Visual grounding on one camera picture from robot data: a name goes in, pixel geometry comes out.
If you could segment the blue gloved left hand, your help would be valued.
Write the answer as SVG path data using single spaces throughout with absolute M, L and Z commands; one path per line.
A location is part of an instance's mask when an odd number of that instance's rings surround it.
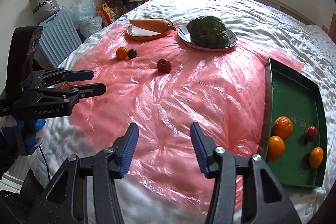
M 44 119 L 25 123 L 12 116 L 1 117 L 1 149 L 32 155 L 43 143 L 45 123 Z

